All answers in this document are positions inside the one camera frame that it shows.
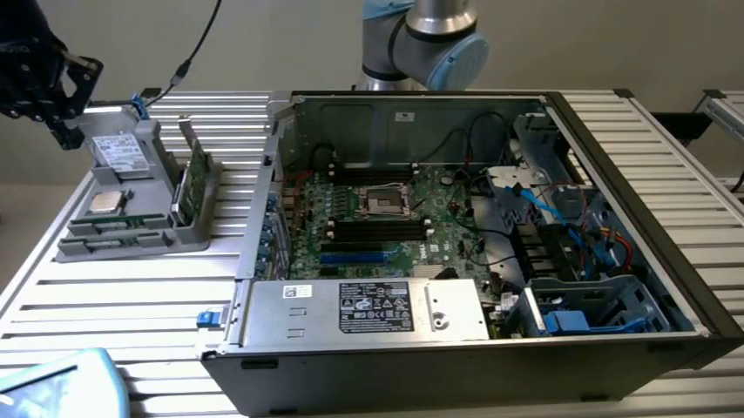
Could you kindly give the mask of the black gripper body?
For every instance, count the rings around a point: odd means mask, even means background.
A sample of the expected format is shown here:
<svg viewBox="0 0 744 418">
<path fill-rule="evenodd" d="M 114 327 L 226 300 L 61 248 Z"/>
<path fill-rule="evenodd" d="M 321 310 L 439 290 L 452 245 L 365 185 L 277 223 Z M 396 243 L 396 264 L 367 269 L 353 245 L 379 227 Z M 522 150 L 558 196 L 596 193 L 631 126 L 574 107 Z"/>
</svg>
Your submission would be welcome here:
<svg viewBox="0 0 744 418">
<path fill-rule="evenodd" d="M 65 120 L 61 81 L 67 49 L 35 1 L 2 2 L 2 113 L 49 124 Z"/>
</svg>

